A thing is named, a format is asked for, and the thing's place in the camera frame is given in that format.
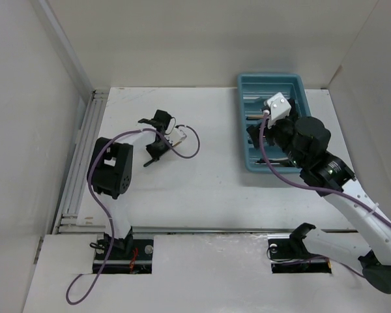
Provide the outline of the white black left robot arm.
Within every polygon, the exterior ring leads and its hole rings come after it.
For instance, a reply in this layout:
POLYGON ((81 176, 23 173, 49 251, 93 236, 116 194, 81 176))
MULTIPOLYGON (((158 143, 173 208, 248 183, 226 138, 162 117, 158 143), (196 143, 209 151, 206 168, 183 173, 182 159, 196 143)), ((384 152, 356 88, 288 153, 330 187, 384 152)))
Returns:
MULTIPOLYGON (((132 134, 130 143, 113 142, 107 146, 109 138, 100 137, 96 140, 90 164, 95 164, 94 171, 87 172, 87 180, 97 194, 104 194, 113 204, 119 204, 119 196, 126 193, 132 179, 133 152, 143 146, 151 159, 144 163, 144 167, 160 160, 160 157, 170 150, 161 136, 166 131, 173 117, 165 111, 157 110, 152 119, 140 119, 138 122, 146 124, 157 131, 143 132, 143 135, 153 135, 154 138, 145 138, 140 143, 137 134, 132 134)), ((115 226, 115 237, 105 234, 104 240, 110 243, 111 252, 118 258, 129 257, 133 249, 132 227, 126 218, 126 210, 119 206, 109 209, 115 226)))

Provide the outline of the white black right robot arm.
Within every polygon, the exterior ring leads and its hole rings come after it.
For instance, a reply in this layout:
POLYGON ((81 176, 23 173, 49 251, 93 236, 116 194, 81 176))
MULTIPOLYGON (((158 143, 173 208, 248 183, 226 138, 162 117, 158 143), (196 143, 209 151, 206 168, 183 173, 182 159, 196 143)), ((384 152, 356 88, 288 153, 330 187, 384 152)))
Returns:
POLYGON ((316 192, 355 228, 364 244, 340 239, 310 223, 303 223, 288 238, 270 244, 274 261, 293 265, 322 256, 358 271, 375 289, 391 294, 391 221, 371 200, 355 173, 328 151, 331 133, 317 118, 300 117, 284 98, 267 103, 256 127, 249 127, 253 142, 278 146, 300 168, 303 184, 279 178, 288 185, 316 192))

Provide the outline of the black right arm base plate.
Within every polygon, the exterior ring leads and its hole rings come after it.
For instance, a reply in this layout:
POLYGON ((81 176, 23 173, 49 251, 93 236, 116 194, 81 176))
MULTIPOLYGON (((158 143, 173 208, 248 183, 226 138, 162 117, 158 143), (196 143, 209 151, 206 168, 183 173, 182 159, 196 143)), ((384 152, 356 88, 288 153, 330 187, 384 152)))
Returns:
POLYGON ((273 274, 331 274, 328 258, 293 248, 290 239, 269 239, 266 251, 273 274))

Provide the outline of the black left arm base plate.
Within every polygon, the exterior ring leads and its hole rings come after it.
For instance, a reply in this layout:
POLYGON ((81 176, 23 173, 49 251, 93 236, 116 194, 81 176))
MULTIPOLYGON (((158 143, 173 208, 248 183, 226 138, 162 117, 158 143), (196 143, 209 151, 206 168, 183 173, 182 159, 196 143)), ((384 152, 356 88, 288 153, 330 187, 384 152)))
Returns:
MULTIPOLYGON (((107 234, 103 238, 92 242, 89 246, 94 249, 92 265, 93 274, 97 274, 103 265, 109 248, 110 238, 107 234)), ((121 249, 114 246, 103 267, 102 274, 146 275, 152 273, 152 257, 154 252, 153 239, 126 238, 126 247, 121 249)))

